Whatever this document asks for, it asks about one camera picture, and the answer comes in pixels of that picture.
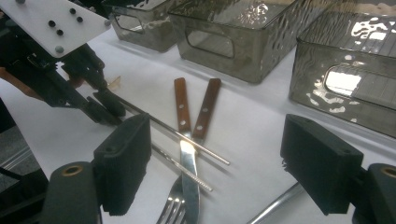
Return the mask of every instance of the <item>fork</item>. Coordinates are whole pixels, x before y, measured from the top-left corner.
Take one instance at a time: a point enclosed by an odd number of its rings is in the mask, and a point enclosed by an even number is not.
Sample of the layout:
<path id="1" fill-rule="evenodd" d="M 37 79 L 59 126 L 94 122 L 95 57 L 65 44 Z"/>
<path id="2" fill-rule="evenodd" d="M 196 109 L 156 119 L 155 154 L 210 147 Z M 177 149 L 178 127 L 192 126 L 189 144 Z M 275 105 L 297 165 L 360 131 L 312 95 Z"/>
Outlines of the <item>fork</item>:
<path id="1" fill-rule="evenodd" d="M 192 132 L 194 140 L 199 140 L 202 144 L 207 134 L 207 127 L 213 113 L 214 105 L 219 93 L 221 80 L 219 78 L 211 78 L 206 89 L 204 101 L 198 115 L 195 128 Z M 182 178 L 176 180 L 169 193 L 165 207 L 157 221 L 157 224 L 179 224 L 187 223 L 186 220 L 186 204 L 183 196 Z"/>
<path id="2" fill-rule="evenodd" d="M 181 224 L 186 222 L 186 210 L 184 206 L 183 188 L 181 186 L 181 175 L 175 181 L 169 192 L 163 212 L 157 221 L 157 224 L 175 223 Z"/>

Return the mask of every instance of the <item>metal rod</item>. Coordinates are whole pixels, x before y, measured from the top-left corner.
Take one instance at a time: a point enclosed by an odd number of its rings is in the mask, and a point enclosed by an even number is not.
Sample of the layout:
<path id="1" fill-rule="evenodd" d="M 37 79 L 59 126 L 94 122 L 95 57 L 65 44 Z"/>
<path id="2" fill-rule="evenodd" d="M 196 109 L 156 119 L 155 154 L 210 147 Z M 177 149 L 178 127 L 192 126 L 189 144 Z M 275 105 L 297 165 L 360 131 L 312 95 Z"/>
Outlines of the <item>metal rod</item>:
<path id="1" fill-rule="evenodd" d="M 143 111 L 142 109 L 138 108 L 135 105 L 132 105 L 131 103 L 125 101 L 124 99 L 120 98 L 118 95 L 114 94 L 113 95 L 126 107 L 125 109 L 128 110 L 129 112 L 133 113 L 130 109 L 142 114 L 145 113 L 145 111 Z M 162 121 L 152 117 L 151 115 L 149 115 L 150 119 L 152 121 L 154 121 L 155 123 L 159 124 L 160 126 L 162 126 L 163 128 L 165 128 L 165 130 L 167 130 L 170 133 L 173 133 L 174 135 L 178 136 L 179 138 L 182 138 L 183 140 L 186 140 L 187 142 L 189 142 L 190 144 L 193 144 L 195 147 L 201 149 L 203 152 L 207 153 L 208 155 L 210 155 L 211 157 L 215 158 L 218 161 L 221 161 L 222 163 L 226 164 L 226 165 L 230 165 L 229 161 L 224 160 L 221 156 L 219 156 L 218 154 L 212 152 L 211 150 L 207 149 L 206 147 L 203 147 L 201 145 L 199 145 L 198 143 L 192 141 L 190 138 L 184 136 L 182 133 L 176 131 L 174 128 L 170 127 L 169 125 L 163 123 Z"/>
<path id="2" fill-rule="evenodd" d="M 198 176 L 194 175 L 192 172 L 190 172 L 188 169 L 186 169 L 184 166 L 182 166 L 180 163 L 175 161 L 172 157 L 170 157 L 168 154 L 166 154 L 164 151 L 162 151 L 159 147 L 155 146 L 154 144 L 151 144 L 152 149 L 154 149 L 156 152 L 158 152 L 161 156 L 166 158 L 168 161 L 172 162 L 183 174 L 187 175 L 189 178 L 191 178 L 195 183 L 199 184 L 201 187 L 204 189 L 207 189 L 209 191 L 212 191 L 213 189 L 208 186 L 202 179 L 200 179 Z"/>
<path id="3" fill-rule="evenodd" d="M 279 209 L 286 202 L 304 192 L 303 186 L 300 183 L 295 183 L 288 190 L 286 190 L 282 195 L 277 197 L 273 202 L 268 204 L 264 210 L 262 210 L 257 216 L 251 219 L 247 224 L 259 224 L 267 219 L 271 214 L 273 214 L 277 209 Z"/>
<path id="4" fill-rule="evenodd" d="M 6 170 L 11 170 L 30 156 L 32 156 L 33 153 L 30 150 L 28 146 L 25 146 L 23 149 L 15 153 L 13 156 L 11 156 L 8 160 L 2 162 L 0 164 L 0 167 L 3 167 Z"/>

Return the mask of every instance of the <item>knife blade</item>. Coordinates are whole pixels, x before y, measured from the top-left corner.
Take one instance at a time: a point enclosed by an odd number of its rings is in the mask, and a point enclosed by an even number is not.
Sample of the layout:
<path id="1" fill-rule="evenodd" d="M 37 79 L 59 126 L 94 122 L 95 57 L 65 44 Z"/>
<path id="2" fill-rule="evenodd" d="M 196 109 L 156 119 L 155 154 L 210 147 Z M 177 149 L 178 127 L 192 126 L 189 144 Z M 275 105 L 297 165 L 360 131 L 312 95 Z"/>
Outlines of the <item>knife blade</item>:
<path id="1" fill-rule="evenodd" d="M 179 131 L 188 137 L 193 137 L 194 141 L 204 142 L 209 121 L 219 93 L 220 79 L 211 78 L 206 89 L 205 98 L 201 110 L 191 135 L 190 113 L 187 101 L 186 82 L 184 78 L 175 80 L 175 93 L 177 98 L 177 121 Z M 195 175 L 195 148 L 187 141 L 180 141 L 181 163 Z M 200 191 L 198 185 L 182 174 L 183 195 L 186 201 L 186 220 L 189 224 L 198 223 Z"/>
<path id="2" fill-rule="evenodd" d="M 189 102 L 187 100 L 186 80 L 183 77 L 175 79 L 175 96 L 178 131 L 184 136 L 191 138 Z M 185 140 L 180 140 L 181 165 L 194 175 L 197 175 L 195 153 L 192 144 Z M 189 224 L 197 223 L 200 203 L 199 187 L 183 174 L 181 174 L 181 185 L 186 206 L 186 221 Z"/>

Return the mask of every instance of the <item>wooden knife handle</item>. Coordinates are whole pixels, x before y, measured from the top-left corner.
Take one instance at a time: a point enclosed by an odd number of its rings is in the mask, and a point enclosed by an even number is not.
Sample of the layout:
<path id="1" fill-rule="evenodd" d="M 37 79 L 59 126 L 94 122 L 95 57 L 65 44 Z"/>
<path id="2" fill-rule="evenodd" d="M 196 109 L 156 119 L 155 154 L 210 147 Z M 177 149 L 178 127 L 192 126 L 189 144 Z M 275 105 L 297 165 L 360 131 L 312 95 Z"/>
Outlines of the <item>wooden knife handle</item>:
<path id="1" fill-rule="evenodd" d="M 186 80 L 184 77 L 175 79 L 175 96 L 178 130 L 181 133 L 191 132 L 189 102 L 187 100 Z"/>
<path id="2" fill-rule="evenodd" d="M 202 102 L 201 110 L 199 112 L 195 128 L 192 132 L 193 139 L 205 139 L 209 121 L 212 118 L 213 110 L 215 108 L 215 102 L 218 98 L 220 85 L 221 80 L 219 78 L 210 78 L 205 98 Z"/>

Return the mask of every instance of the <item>translucent storage container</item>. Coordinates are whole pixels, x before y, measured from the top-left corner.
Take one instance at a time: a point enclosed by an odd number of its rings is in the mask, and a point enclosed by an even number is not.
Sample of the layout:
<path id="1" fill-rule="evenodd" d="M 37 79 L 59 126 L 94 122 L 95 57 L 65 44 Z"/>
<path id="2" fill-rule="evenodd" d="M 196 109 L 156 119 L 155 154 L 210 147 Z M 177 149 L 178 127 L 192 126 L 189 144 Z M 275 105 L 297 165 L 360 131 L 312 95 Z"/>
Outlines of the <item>translucent storage container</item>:
<path id="1" fill-rule="evenodd" d="M 298 38 L 290 99 L 396 137 L 396 3 L 336 4 Z"/>
<path id="2" fill-rule="evenodd" d="M 106 0 L 102 3 L 120 40 L 159 52 L 176 44 L 167 11 L 184 0 Z"/>
<path id="3" fill-rule="evenodd" d="M 168 11 L 183 59 L 260 83 L 332 0 L 187 1 Z"/>

